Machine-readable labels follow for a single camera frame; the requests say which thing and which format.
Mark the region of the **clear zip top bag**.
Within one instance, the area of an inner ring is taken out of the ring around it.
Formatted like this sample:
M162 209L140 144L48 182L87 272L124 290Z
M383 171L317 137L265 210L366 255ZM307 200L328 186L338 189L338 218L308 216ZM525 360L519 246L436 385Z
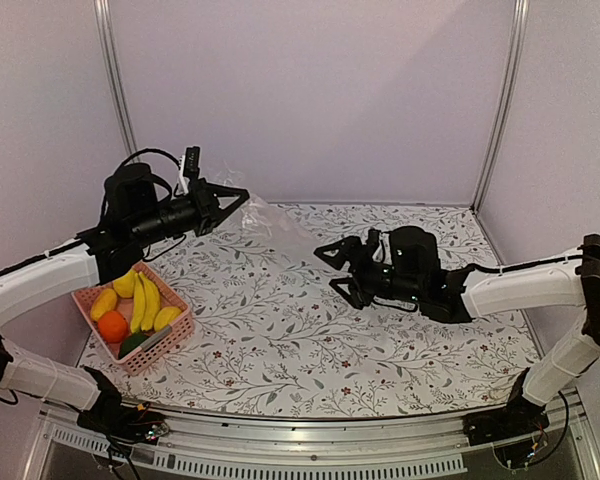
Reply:
M203 172L211 183L243 188L249 192L249 199L230 215L223 227L234 227L247 240L258 240L290 261L304 261L311 267L322 268L322 263L314 255L319 241L280 206L262 199L243 172L231 168L226 162L204 167Z

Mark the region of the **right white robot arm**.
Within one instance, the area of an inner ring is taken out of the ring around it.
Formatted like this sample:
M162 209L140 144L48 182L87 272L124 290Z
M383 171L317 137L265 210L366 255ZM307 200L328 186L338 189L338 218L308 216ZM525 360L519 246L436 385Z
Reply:
M545 407L600 358L600 235L560 255L509 266L475 263L447 270L437 238L417 226L370 229L315 249L317 258L347 277L330 286L353 308L382 300L411 304L442 324L464 324L490 314L549 306L582 312L538 363L515 380L504 406L463 420L470 444L480 445L547 427Z

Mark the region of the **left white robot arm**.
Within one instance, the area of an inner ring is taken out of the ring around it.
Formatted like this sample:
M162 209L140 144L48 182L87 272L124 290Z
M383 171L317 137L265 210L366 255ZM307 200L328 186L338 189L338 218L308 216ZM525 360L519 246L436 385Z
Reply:
M105 212L97 226L0 270L0 328L65 294L123 276L155 243L211 233L249 198L245 189L208 182L197 167L185 168L183 176L183 194L160 199L155 187L164 181L148 164L119 167L105 181ZM145 440L164 418L123 406L120 392L100 371L21 350L1 334L0 389L70 405L80 427L127 441Z

